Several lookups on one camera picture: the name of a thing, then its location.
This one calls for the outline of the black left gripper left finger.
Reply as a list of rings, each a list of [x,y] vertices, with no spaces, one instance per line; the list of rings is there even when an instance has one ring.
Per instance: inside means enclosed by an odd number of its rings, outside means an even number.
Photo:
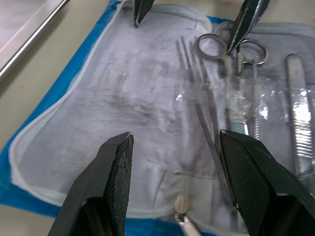
[[[50,236],[124,236],[134,137],[130,132],[103,143],[72,184]]]

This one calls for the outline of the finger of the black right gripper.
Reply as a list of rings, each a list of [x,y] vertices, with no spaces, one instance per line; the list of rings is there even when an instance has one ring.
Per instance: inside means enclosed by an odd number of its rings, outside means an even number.
[[[261,19],[270,0],[245,0],[233,24],[226,53],[230,55]]]
[[[133,19],[134,26],[139,27],[141,21],[152,8],[154,0],[134,0],[133,1]]]

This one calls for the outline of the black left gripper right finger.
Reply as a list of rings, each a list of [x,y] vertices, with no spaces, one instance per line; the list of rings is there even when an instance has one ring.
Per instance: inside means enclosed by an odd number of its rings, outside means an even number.
[[[265,145],[220,131],[227,181],[251,236],[313,236],[315,199]]]

